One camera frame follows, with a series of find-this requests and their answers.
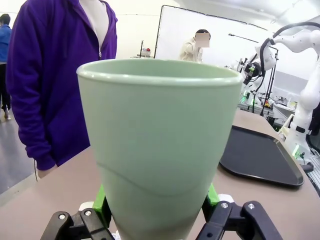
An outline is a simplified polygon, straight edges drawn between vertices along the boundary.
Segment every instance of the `black pants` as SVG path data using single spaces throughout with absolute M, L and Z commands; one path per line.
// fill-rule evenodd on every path
M 6 88 L 6 67 L 7 64 L 0 64 L 0 102 L 2 100 L 2 109 L 11 109 L 11 98 Z

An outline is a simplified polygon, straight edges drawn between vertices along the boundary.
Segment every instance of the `purple hoodie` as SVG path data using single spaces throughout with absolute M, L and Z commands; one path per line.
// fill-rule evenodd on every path
M 117 18 L 105 4 L 109 29 L 101 51 L 79 0 L 27 0 L 15 20 L 6 84 L 20 140 L 39 170 L 90 146 L 76 70 L 116 57 Z

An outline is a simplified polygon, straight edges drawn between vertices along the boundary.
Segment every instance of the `light green plastic cup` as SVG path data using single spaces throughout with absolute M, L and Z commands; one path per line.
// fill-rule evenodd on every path
M 156 59 L 96 61 L 77 74 L 91 147 L 122 240 L 185 239 L 225 150 L 242 77 Z

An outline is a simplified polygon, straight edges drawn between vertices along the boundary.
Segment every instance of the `black tray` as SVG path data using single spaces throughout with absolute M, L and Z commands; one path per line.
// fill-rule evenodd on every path
M 233 126 L 220 165 L 239 177 L 287 187 L 304 178 L 281 142 L 267 134 Z

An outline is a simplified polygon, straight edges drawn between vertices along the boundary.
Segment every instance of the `cup rim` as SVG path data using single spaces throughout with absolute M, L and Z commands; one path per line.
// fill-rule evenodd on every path
M 205 63 L 198 62 L 188 62 L 188 64 L 202 64 L 212 68 L 223 69 L 224 71 L 229 71 L 233 74 L 233 77 L 170 77 L 170 76 L 148 76 L 148 75 L 128 75 L 128 74 L 118 74 L 118 73 L 103 73 L 87 70 L 91 65 L 102 64 L 105 62 L 129 62 L 129 61 L 169 61 L 172 63 L 181 62 L 179 60 L 164 60 L 164 59 L 107 59 L 93 61 L 85 63 L 78 67 L 76 74 L 86 80 L 99 81 L 106 83 L 117 83 L 117 84 L 133 84 L 133 85 L 158 85 L 158 86 L 232 86 L 243 82 L 243 77 L 240 73 L 216 66 L 209 65 Z

